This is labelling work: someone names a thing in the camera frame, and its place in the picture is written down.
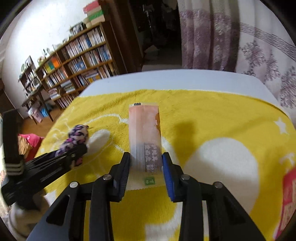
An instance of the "yellow blanket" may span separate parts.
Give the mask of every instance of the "yellow blanket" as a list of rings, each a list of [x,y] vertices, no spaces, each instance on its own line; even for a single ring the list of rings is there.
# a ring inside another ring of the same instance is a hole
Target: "yellow blanket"
[[[78,97],[44,139],[37,155],[58,149],[76,124],[87,124],[83,164],[51,185],[58,196],[71,181],[87,183],[107,173],[129,151],[128,105],[159,104],[163,152],[201,182],[222,181],[266,240],[280,220],[282,179],[294,165],[296,132],[289,118],[261,100],[209,91],[140,90]],[[181,204],[166,187],[127,191],[112,203],[115,240],[178,240]],[[85,240],[88,240],[89,206]]]

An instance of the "green logo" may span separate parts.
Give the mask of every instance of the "green logo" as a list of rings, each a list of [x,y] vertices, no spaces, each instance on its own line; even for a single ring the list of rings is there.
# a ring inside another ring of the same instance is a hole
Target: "green logo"
[[[148,186],[148,185],[155,185],[155,179],[154,177],[146,177],[145,180],[145,186]]]

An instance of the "purple leopard print object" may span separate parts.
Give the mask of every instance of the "purple leopard print object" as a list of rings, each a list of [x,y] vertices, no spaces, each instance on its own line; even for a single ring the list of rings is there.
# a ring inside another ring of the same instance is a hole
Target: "purple leopard print object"
[[[55,153],[55,156],[61,155],[79,144],[86,143],[89,139],[88,128],[89,126],[84,125],[74,126],[68,133],[68,139],[60,145],[59,149]],[[72,163],[72,167],[79,166],[80,164],[82,164],[82,158],[79,158],[76,163]]]

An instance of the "metal screw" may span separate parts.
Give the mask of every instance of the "metal screw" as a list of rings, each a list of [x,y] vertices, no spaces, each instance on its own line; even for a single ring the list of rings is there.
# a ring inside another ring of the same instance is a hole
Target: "metal screw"
[[[71,182],[70,188],[76,188],[78,186],[78,182]]]
[[[222,188],[223,187],[223,184],[221,182],[214,182],[214,186],[216,188]]]
[[[189,180],[190,176],[187,174],[182,174],[181,178],[182,178],[182,180]]]
[[[104,179],[105,181],[110,180],[111,178],[112,178],[112,176],[111,176],[110,174],[105,174],[105,175],[103,176],[103,179]]]

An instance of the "wooden table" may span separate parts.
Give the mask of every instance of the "wooden table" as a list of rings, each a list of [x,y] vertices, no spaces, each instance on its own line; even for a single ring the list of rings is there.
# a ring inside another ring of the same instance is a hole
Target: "wooden table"
[[[49,110],[47,109],[47,106],[46,106],[45,101],[44,101],[44,99],[42,97],[42,94],[41,94],[41,91],[43,89],[44,89],[43,85],[40,84],[39,87],[37,87],[37,89],[34,91],[34,93],[29,95],[28,98],[22,103],[22,107],[26,106],[27,109],[29,110],[30,109],[29,102],[30,101],[36,102],[38,100],[37,96],[39,96],[39,99],[41,100],[42,106],[45,108],[46,113],[48,114],[49,118],[53,122],[54,120],[52,119],[52,116],[50,115]],[[32,116],[32,118],[33,118],[35,124],[37,125],[37,122],[36,122],[35,118],[33,116]]]

